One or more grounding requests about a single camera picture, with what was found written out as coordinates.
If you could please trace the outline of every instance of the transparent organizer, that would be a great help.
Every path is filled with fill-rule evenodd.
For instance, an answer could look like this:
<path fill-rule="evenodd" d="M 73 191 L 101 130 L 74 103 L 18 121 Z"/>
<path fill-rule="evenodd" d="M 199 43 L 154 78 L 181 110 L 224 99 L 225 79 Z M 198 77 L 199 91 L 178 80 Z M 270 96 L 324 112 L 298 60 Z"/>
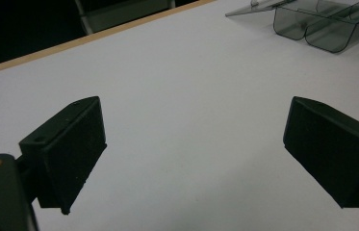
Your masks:
<path fill-rule="evenodd" d="M 289 39 L 303 39 L 315 47 L 337 53 L 359 42 L 359 1 L 252 0 L 251 5 L 226 16 L 275 9 L 273 28 Z"/>

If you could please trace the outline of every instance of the white table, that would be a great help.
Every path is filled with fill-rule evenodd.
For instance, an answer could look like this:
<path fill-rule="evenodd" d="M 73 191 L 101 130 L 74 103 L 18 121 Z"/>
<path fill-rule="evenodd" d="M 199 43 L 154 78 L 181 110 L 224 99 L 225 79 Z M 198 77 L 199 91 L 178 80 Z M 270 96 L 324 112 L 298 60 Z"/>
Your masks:
<path fill-rule="evenodd" d="M 0 71 L 0 153 L 68 103 L 102 101 L 109 147 L 40 230 L 359 230 L 284 149 L 294 95 L 359 120 L 359 44 L 334 55 L 277 36 L 273 12 L 216 2 Z"/>

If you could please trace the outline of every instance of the wooden trim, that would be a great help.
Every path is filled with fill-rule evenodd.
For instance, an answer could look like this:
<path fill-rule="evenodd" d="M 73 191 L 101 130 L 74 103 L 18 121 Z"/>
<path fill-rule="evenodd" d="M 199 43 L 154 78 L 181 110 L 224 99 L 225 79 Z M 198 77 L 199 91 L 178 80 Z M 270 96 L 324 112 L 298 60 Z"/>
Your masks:
<path fill-rule="evenodd" d="M 56 54 L 58 52 L 70 49 L 72 47 L 76 47 L 76 46 L 79 46 L 79 45 L 82 45 L 82 44 L 85 44 L 87 42 L 91 42 L 91 41 L 94 41 L 97 39 L 102 39 L 104 37 L 116 34 L 118 32 L 122 32 L 122 31 L 128 30 L 130 28 L 140 26 L 144 23 L 151 22 L 151 21 L 157 20 L 159 18 L 169 16 L 171 14 L 180 13 L 180 12 L 183 12 L 183 11 L 186 11 L 186 10 L 198 7 L 198 6 L 202 6 L 204 4 L 207 4 L 207 3 L 210 3 L 213 1 L 215 1 L 215 0 L 198 0 L 196 2 L 187 4 L 187 5 L 178 7 L 178 8 L 174 8 L 174 9 L 164 11 L 161 13 L 152 14 L 148 17 L 140 18 L 138 20 L 119 25 L 119 26 L 110 28 L 108 30 L 102 31 L 102 32 L 98 32 L 96 34 L 92 34 L 92 35 L 82 37 L 82 38 L 77 38 L 76 40 L 68 41 L 63 44 L 47 48 L 47 49 L 38 51 L 36 53 L 32 53 L 30 55 L 22 56 L 22 57 L 1 63 L 0 70 L 10 68 L 12 66 L 16 66 L 19 64 L 25 64 L 30 61 L 37 60 L 37 59 L 40 59 L 40 58 L 43 58 L 43 57 L 46 57 L 46 56 L 49 56 L 52 54 Z"/>

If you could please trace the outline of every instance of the dark background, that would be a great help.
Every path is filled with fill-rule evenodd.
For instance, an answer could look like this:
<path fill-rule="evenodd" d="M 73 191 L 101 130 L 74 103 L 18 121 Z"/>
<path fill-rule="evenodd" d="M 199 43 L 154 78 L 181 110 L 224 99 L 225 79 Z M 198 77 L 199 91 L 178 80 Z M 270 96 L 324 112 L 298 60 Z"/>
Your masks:
<path fill-rule="evenodd" d="M 93 11 L 124 0 L 82 0 Z M 182 6 L 195 0 L 176 0 Z M 0 63 L 85 36 L 74 0 L 0 0 Z"/>

